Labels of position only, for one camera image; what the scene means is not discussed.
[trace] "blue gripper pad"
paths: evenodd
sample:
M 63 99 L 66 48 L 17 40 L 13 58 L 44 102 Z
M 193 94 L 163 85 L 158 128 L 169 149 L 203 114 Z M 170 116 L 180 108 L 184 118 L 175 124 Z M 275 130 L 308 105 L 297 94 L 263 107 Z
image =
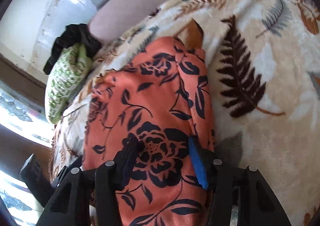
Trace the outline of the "blue gripper pad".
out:
M 189 137 L 189 140 L 188 140 L 189 155 L 191 157 L 193 169 L 196 172 L 198 182 L 199 184 L 202 185 L 202 188 L 206 190 L 209 186 L 209 183 L 207 180 L 207 173 L 205 170 L 205 166 L 201 160 L 201 157 L 197 151 L 196 142 L 194 142 L 194 140 L 198 140 L 198 139 L 194 137 Z

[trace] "black rose print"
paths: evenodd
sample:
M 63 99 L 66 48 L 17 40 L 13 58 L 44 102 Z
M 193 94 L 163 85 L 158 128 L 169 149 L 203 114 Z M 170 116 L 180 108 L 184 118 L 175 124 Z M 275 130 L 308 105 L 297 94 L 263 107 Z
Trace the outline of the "black rose print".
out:
M 150 122 L 144 122 L 137 129 L 137 136 L 129 133 L 123 139 L 125 145 L 131 137 L 138 137 L 139 156 L 132 172 L 133 180 L 147 177 L 158 187 L 174 186 L 181 180 L 181 168 L 188 155 L 188 136 L 174 128 L 160 129 Z
M 156 77 L 168 75 L 171 69 L 171 63 L 163 58 L 155 59 L 154 62 L 144 62 L 140 64 L 142 75 L 155 74 Z
M 132 62 L 130 62 L 122 70 L 125 72 L 135 73 L 137 68 L 133 66 Z

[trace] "black cloth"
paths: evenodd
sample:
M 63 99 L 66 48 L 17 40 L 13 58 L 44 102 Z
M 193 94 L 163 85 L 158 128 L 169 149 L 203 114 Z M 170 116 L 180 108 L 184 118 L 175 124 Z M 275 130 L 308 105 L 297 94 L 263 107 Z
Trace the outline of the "black cloth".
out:
M 87 56 L 93 58 L 97 51 L 101 48 L 101 43 L 97 41 L 88 30 L 88 26 L 84 23 L 71 24 L 66 26 L 66 30 L 58 37 L 52 46 L 51 56 L 47 60 L 43 72 L 49 75 L 54 64 L 60 57 L 63 48 L 69 48 L 75 43 L 84 43 Z

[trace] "rumpled bedding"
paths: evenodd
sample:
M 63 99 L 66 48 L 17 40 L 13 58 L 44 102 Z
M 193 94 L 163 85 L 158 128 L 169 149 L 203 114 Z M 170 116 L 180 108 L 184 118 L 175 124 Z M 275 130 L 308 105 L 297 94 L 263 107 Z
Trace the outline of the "rumpled bedding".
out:
M 319 11 L 302 0 L 168 0 L 101 49 L 95 59 L 101 63 L 74 104 L 88 100 L 110 71 L 124 68 L 158 37 L 203 49 L 217 156 L 234 166 L 257 166 L 292 226 L 307 225 L 320 202 L 318 21 Z M 86 103 L 77 111 L 90 116 L 94 109 Z M 64 113 L 60 136 L 68 137 L 67 127 L 80 119 L 85 127 L 83 115 L 71 121 Z M 76 130 L 72 125 L 69 135 Z M 57 166 L 53 160 L 53 176 Z
M 80 102 L 78 102 L 78 97 L 63 112 L 62 119 L 55 128 L 49 161 L 50 181 L 54 180 L 65 165 L 70 165 L 83 155 L 83 138 L 91 95 Z

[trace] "metal screw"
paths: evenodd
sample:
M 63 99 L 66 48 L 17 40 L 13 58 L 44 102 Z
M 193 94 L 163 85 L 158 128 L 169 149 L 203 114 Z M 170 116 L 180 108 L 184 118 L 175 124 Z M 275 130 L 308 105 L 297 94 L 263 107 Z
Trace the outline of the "metal screw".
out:
M 72 174 L 77 174 L 77 173 L 79 173 L 79 171 L 80 171 L 80 169 L 78 167 L 74 167 L 71 169 Z
M 255 172 L 257 171 L 257 167 L 255 165 L 249 165 L 249 170 L 252 171 L 252 172 Z
M 213 163 L 214 163 L 215 165 L 222 165 L 222 161 L 221 161 L 220 159 L 215 159 L 215 160 L 213 161 Z
M 113 160 L 106 161 L 106 166 L 113 166 L 115 162 Z

